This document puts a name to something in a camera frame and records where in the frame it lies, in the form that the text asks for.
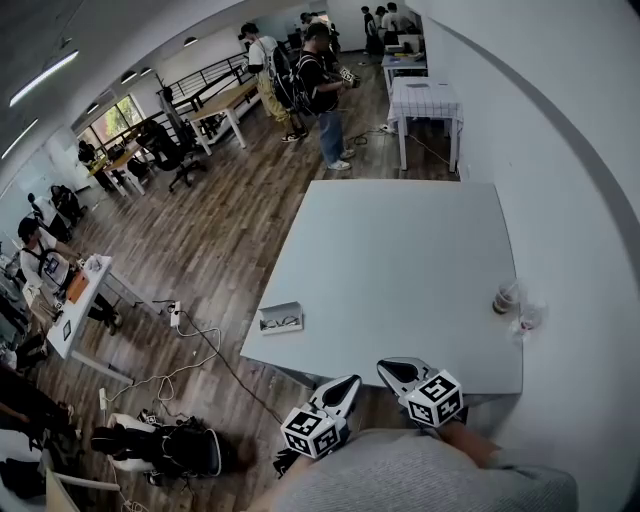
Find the khaki pants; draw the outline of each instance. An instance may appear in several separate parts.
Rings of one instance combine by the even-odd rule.
[[[273,91],[273,85],[269,79],[269,74],[266,71],[258,73],[258,91],[260,91],[262,101],[264,101],[265,106],[269,112],[271,112],[271,115],[275,120],[279,123],[289,122],[291,116],[289,116],[287,109],[285,109],[282,106],[282,103],[280,103],[276,98],[276,94]]]

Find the wooden floor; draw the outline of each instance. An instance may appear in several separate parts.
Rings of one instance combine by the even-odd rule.
[[[367,57],[344,57],[363,77],[362,87],[347,92],[340,102],[347,138],[386,122],[389,108],[379,66],[358,66],[363,59]],[[205,160],[207,172],[194,174],[192,188],[178,184],[174,194],[167,191],[169,174],[151,178],[144,197],[135,190],[129,198],[100,192],[97,206],[93,211],[90,208],[76,228],[72,242],[85,255],[113,256],[114,267],[148,296],[182,301],[201,329],[220,327],[221,353],[244,384],[280,417],[300,405],[307,392],[270,368],[241,359],[239,353],[304,193],[312,180],[399,177],[396,136],[367,133],[368,143],[356,147],[353,169],[336,173],[325,169],[317,128],[310,128],[306,140],[283,144],[276,123],[258,105],[241,122],[248,142],[245,150],[231,132]],[[448,158],[449,142],[441,128],[423,123],[410,129]],[[407,151],[410,170],[403,178],[457,179],[411,139],[407,139]],[[156,316],[140,306],[130,308],[122,303],[117,307],[125,323],[116,336],[110,337],[101,325],[89,321],[80,348],[137,381],[197,363],[211,353],[200,337],[177,336],[169,328],[166,313]],[[191,332],[186,322],[183,329]],[[155,512],[244,510],[254,495],[275,481],[271,463],[283,448],[278,424],[218,359],[180,373],[173,382],[175,398],[167,403],[173,414],[203,418],[216,431],[230,436],[243,458],[254,453],[255,463],[233,475],[192,481],[195,499],[183,489],[183,482],[157,488],[142,476],[119,472],[124,495]],[[88,439],[93,427],[104,421],[99,388],[105,387],[107,395],[113,396],[123,386],[76,361],[62,361],[55,352],[41,367],[38,386],[53,399],[74,404],[83,418],[83,476],[111,481],[106,457],[92,453]],[[171,422],[156,400],[158,388],[155,381],[129,391],[112,404],[110,412],[136,416],[143,408],[153,409]],[[163,390],[164,396],[170,393],[168,388]],[[401,425],[396,409],[390,393],[366,389],[353,415],[353,426]],[[92,492],[90,498],[98,503],[97,510],[120,509],[116,493]]]

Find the extension cord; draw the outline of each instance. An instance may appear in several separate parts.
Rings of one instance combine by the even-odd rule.
[[[107,391],[104,388],[100,388],[100,410],[101,411],[106,411],[107,410]]]
[[[182,311],[182,306],[180,301],[177,300],[173,304],[173,311],[171,312],[171,328],[179,328],[180,327],[180,312]]]
[[[389,126],[388,124],[381,124],[381,125],[380,125],[380,130],[381,130],[381,131],[383,131],[383,132],[386,132],[386,133],[388,133],[388,134],[390,134],[390,135],[396,135],[396,133],[397,133],[397,132],[396,132],[393,128],[391,128],[391,126]]]

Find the orange box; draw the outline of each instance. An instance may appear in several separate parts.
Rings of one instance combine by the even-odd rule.
[[[82,295],[82,292],[85,290],[88,284],[89,278],[87,277],[87,274],[85,274],[81,270],[74,276],[71,284],[69,285],[69,288],[67,288],[67,299],[70,300],[73,304],[78,302],[80,295]]]

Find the small tray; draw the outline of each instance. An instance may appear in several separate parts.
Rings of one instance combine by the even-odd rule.
[[[301,331],[304,328],[302,306],[299,302],[286,302],[285,304],[259,308],[258,311],[262,314],[262,322],[264,323],[272,321],[282,322],[288,317],[298,319],[298,323],[295,325],[279,325],[270,329],[262,329],[259,323],[258,328],[264,336],[268,336],[270,334],[282,334],[283,332]]]

